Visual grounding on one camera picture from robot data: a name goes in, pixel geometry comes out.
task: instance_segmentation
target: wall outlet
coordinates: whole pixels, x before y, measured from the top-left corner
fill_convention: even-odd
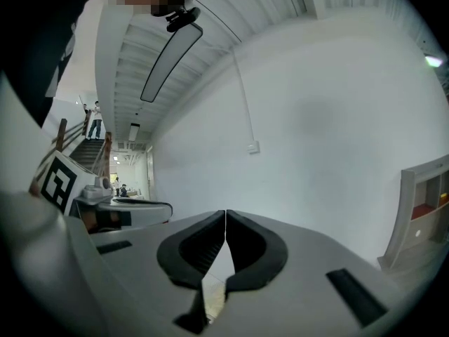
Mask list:
[[[258,154],[260,152],[259,141],[252,141],[251,143],[248,143],[246,150],[250,154]]]

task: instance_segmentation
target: ceiling light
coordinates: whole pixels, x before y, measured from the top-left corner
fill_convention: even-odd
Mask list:
[[[140,125],[139,124],[131,124],[131,128],[129,129],[129,141],[135,141],[135,138],[138,136]]]
[[[443,63],[442,59],[435,58],[434,56],[426,56],[426,60],[432,67],[440,67]]]
[[[152,103],[168,75],[181,61],[187,51],[203,36],[197,24],[188,24],[175,32],[163,48],[150,72],[140,99]]]

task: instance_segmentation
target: stair railing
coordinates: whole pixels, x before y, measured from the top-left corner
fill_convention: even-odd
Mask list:
[[[69,128],[67,130],[66,130],[67,120],[61,119],[59,129],[58,129],[58,135],[54,139],[52,139],[50,150],[43,157],[41,163],[39,164],[39,167],[37,169],[36,180],[39,180],[45,173],[45,170],[47,169],[47,165],[48,165],[47,160],[54,153],[54,151],[63,152],[79,136],[86,136],[88,122],[89,122],[90,117],[91,117],[91,111],[89,111],[86,114],[84,121],[81,121],[79,124],[76,124],[75,126]]]
[[[93,162],[91,171],[102,177],[109,177],[109,158],[111,156],[112,135],[106,132],[105,141]]]

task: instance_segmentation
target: white ceiling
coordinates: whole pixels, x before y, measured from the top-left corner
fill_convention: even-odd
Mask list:
[[[111,165],[117,165],[116,160],[114,160],[114,157],[117,157],[117,161],[120,162],[120,165],[132,166],[139,160],[146,150],[146,143],[114,141],[112,143],[109,163]]]
[[[130,124],[138,123],[141,126],[138,140],[148,140],[169,109],[229,48],[270,25],[307,13],[312,9],[310,1],[193,0],[188,8],[198,6],[201,9],[196,23],[203,28],[203,36],[173,70],[154,103],[141,101],[140,94],[158,55],[170,39],[166,21],[150,14],[130,14],[126,19],[124,14],[118,13],[116,19],[120,14],[122,18],[119,22],[114,15],[111,18],[109,12],[108,19],[100,20],[96,78],[103,118],[114,138],[127,140]],[[425,22],[406,0],[313,0],[312,3],[321,4],[323,10],[377,6],[406,31],[423,52],[443,56]],[[105,6],[103,13],[111,8]],[[122,33],[117,37],[120,24]],[[98,53],[103,44],[112,51]],[[447,79],[446,71],[444,67],[439,73],[442,83]]]

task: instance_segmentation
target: dark sleeve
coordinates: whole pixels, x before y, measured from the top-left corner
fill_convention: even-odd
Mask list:
[[[88,0],[14,0],[3,6],[3,69],[30,112],[39,108]]]

